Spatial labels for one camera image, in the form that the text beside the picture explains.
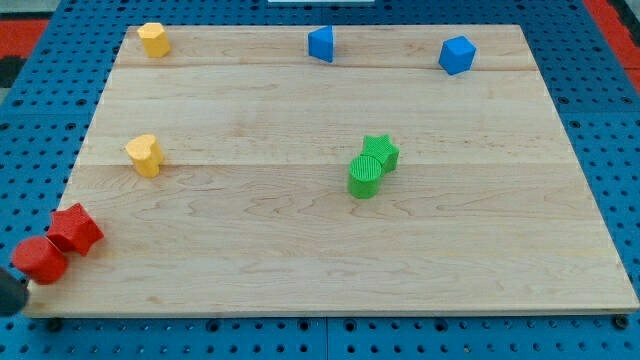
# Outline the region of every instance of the toy block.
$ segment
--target toy block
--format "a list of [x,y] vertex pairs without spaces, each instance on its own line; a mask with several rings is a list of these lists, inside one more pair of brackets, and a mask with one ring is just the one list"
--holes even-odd
[[326,26],[309,33],[309,56],[333,62],[333,26]]
[[56,282],[67,270],[67,258],[43,236],[31,237],[18,244],[11,262],[40,285]]
[[51,213],[47,237],[60,251],[76,251],[86,256],[104,234],[80,204]]
[[382,165],[384,174],[396,169],[400,150],[391,143],[389,135],[379,137],[365,136],[362,153],[360,155],[371,156]]
[[349,165],[349,183],[347,188],[353,197],[368,199],[378,193],[382,165],[371,156],[358,156]]
[[129,141],[125,150],[141,176],[153,178],[160,173],[159,165],[164,160],[164,154],[155,135],[138,136]]
[[163,57],[171,50],[167,33],[160,23],[146,23],[138,29],[138,36],[148,57]]
[[476,47],[464,36],[458,36],[442,43],[438,63],[449,75],[471,69]]

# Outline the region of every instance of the red block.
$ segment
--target red block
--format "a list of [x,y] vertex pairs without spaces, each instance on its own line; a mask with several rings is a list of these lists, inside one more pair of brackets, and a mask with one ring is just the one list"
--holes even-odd
[[31,237],[18,244],[11,262],[40,285],[56,282],[67,270],[67,259],[43,236]]
[[67,210],[51,213],[47,237],[61,251],[76,251],[86,256],[104,234],[82,205],[75,204]]

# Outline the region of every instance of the green block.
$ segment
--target green block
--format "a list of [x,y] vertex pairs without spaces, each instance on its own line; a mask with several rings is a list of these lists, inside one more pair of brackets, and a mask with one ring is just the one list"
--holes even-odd
[[371,156],[382,164],[384,173],[396,169],[400,150],[391,143],[389,135],[365,136],[362,153],[360,155]]
[[349,193],[358,199],[368,199],[378,193],[382,165],[371,156],[358,156],[349,165]]

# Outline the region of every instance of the red cylinder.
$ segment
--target red cylinder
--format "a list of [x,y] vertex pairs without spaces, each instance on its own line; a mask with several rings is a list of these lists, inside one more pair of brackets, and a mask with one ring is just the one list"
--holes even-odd
[[31,237],[18,244],[11,262],[40,285],[56,282],[67,270],[67,258],[43,236]]

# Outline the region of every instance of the red star-shaped block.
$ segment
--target red star-shaped block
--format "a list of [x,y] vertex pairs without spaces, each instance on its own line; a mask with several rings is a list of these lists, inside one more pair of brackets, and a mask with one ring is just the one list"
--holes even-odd
[[82,205],[51,213],[47,237],[60,251],[76,251],[86,256],[91,246],[104,237],[95,221]]

